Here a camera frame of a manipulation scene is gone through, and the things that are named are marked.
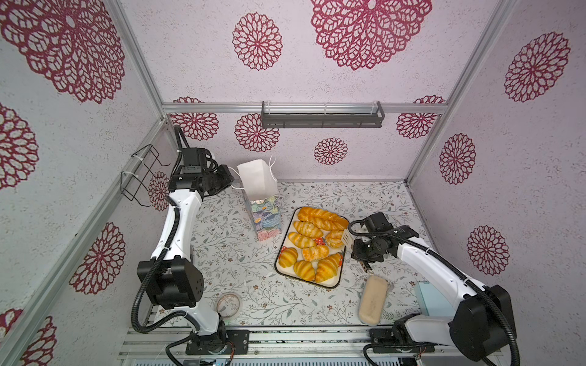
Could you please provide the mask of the small orange bread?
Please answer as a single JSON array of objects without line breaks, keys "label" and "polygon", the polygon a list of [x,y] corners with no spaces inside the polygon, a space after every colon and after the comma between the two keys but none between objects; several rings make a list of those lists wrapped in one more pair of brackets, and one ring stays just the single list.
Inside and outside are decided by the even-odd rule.
[{"label": "small orange bread", "polygon": [[302,250],[303,259],[307,262],[314,262],[325,259],[330,255],[330,249],[325,245],[318,245]]}]

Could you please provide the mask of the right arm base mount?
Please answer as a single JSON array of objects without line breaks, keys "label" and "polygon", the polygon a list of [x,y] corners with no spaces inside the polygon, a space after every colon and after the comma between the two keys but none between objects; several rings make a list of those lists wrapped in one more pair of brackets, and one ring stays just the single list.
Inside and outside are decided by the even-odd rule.
[{"label": "right arm base mount", "polygon": [[414,341],[404,328],[374,327],[369,330],[375,353],[425,353],[434,352],[435,344]]}]

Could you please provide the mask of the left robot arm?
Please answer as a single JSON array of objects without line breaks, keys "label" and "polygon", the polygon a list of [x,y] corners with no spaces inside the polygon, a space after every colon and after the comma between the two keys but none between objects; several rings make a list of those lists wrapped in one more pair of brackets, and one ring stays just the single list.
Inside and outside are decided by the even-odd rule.
[{"label": "left robot arm", "polygon": [[[208,339],[221,337],[225,327],[221,316],[201,301],[204,278],[192,263],[190,238],[203,199],[217,195],[232,183],[233,176],[226,165],[208,172],[203,168],[188,168],[187,172],[172,176],[165,197],[169,210],[160,240],[151,259],[137,267],[140,287],[131,308],[134,331],[152,332],[181,317],[191,325],[195,335]],[[172,313],[151,325],[143,324],[138,311],[145,296],[153,305]]]}]

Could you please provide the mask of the round knotted bread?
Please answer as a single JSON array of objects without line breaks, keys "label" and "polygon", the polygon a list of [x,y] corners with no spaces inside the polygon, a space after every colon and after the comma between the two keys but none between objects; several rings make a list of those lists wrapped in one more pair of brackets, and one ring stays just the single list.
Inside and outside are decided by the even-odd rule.
[{"label": "round knotted bread", "polygon": [[325,236],[326,244],[332,249],[344,247],[343,234],[343,230],[332,230]]}]

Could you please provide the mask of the white slotted spatula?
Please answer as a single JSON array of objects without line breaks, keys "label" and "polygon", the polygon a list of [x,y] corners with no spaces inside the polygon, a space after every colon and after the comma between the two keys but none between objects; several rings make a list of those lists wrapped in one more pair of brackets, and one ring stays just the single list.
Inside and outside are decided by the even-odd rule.
[{"label": "white slotted spatula", "polygon": [[345,247],[348,248],[350,251],[354,250],[354,245],[356,242],[363,243],[363,239],[360,236],[356,237],[352,235],[352,233],[349,232],[348,229],[343,230],[341,240],[343,245],[345,245]]}]

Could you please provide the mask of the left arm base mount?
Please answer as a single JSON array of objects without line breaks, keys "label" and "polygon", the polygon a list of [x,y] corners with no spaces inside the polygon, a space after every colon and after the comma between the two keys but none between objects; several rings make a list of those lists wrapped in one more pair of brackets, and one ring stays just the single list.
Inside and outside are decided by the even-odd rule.
[{"label": "left arm base mount", "polygon": [[246,355],[250,343],[247,329],[221,330],[213,335],[197,335],[186,346],[186,355]]}]

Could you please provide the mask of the floral paper bag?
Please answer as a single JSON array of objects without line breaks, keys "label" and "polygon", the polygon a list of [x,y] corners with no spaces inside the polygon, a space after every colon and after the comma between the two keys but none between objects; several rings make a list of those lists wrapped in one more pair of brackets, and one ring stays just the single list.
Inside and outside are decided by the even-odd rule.
[{"label": "floral paper bag", "polygon": [[239,164],[236,169],[229,168],[241,183],[232,188],[243,193],[259,241],[276,237],[282,231],[278,180],[273,173],[275,163],[276,158],[271,156],[268,162],[253,160]]}]

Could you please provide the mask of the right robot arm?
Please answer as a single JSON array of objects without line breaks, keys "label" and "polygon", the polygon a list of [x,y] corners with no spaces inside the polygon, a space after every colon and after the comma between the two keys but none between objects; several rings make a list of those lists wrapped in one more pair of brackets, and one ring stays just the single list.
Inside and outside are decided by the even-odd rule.
[{"label": "right robot arm", "polygon": [[421,273],[455,310],[453,317],[424,314],[406,317],[398,329],[407,340],[401,349],[452,346],[471,361],[492,365],[488,356],[508,346],[511,364],[521,357],[514,324],[511,296],[501,286],[488,287],[458,269],[421,238],[404,238],[399,229],[367,233],[349,231],[355,244],[383,249]]}]

